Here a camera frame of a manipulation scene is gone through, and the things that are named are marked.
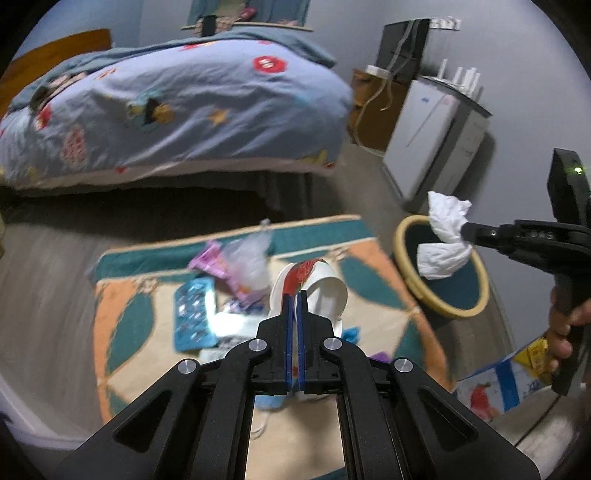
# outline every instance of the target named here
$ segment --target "rug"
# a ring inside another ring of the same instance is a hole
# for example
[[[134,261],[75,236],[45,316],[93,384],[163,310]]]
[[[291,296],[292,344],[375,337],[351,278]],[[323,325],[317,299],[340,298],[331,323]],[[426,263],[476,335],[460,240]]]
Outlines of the rug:
[[[360,217],[340,215],[271,227],[274,229],[268,259],[271,282],[291,262],[323,258],[348,287],[343,327],[361,329],[358,345],[363,351],[368,356],[385,351],[393,356],[411,358],[443,387],[451,388],[445,355],[427,319]],[[188,355],[174,350],[173,294],[184,282],[198,275],[187,270],[186,265],[204,248],[207,240],[225,244],[258,228],[113,249],[101,257],[96,266],[93,338],[104,422],[179,360],[203,358],[204,352]],[[216,294],[219,304],[229,295],[227,289],[218,284]],[[296,404],[274,414],[265,434],[251,442],[247,478],[266,478],[264,471],[269,470],[275,478],[304,479],[343,466],[336,404],[330,400],[316,402],[306,410],[310,413],[307,418],[317,415],[322,421],[316,423],[327,426],[320,436],[311,435],[306,421],[299,420],[303,416],[301,410],[302,406]],[[289,432],[286,448],[290,454],[279,455],[283,459],[277,460],[279,463],[271,469],[265,451],[276,448],[286,432]],[[294,445],[300,445],[299,442],[306,444],[306,452],[321,455],[322,461],[306,460],[303,466],[301,459],[293,455]],[[322,444],[313,446],[314,442]],[[264,461],[256,461],[256,450]],[[293,462],[298,464],[297,468],[291,464]]]

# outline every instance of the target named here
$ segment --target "blue curtain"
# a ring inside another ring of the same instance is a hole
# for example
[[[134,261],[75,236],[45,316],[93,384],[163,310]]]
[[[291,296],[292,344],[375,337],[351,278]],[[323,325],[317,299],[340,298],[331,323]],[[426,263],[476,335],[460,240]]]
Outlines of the blue curtain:
[[[298,25],[304,25],[310,0],[250,0],[246,4],[256,8],[256,16],[253,21],[297,20]],[[193,0],[187,25],[194,25],[199,18],[213,15],[218,6],[219,0]]]

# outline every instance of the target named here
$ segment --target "red circle print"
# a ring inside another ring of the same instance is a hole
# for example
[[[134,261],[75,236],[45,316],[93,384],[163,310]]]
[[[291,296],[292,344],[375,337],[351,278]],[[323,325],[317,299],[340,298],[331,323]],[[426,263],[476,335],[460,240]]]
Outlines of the red circle print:
[[[257,57],[252,61],[255,69],[259,72],[264,73],[280,73],[285,71],[287,62],[278,59],[277,57],[271,57],[266,55],[264,57]]]

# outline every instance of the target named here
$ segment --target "power outlet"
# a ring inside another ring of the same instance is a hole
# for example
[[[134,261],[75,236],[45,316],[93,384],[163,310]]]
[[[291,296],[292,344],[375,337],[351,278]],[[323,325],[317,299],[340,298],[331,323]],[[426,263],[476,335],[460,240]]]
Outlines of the power outlet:
[[[432,18],[429,28],[432,30],[460,30],[462,20],[448,18]]]

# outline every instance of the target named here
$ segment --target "yellow trash can rim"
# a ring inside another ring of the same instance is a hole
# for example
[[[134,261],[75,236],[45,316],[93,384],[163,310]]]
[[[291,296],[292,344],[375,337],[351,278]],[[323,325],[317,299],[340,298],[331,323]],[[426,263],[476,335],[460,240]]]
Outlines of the yellow trash can rim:
[[[479,298],[476,302],[476,305],[474,305],[471,309],[459,309],[449,305],[439,296],[435,295],[420,277],[414,265],[412,264],[406,249],[405,234],[410,226],[425,223],[429,223],[428,216],[412,215],[400,222],[396,232],[394,233],[394,257],[396,258],[396,263],[398,264],[400,273],[408,288],[419,300],[428,305],[428,307],[432,308],[437,313],[445,315],[446,317],[466,319],[468,317],[478,315],[486,307],[490,292],[488,274],[486,273],[484,263],[482,263],[482,260],[476,252],[476,249],[472,249],[470,260],[478,277]]]

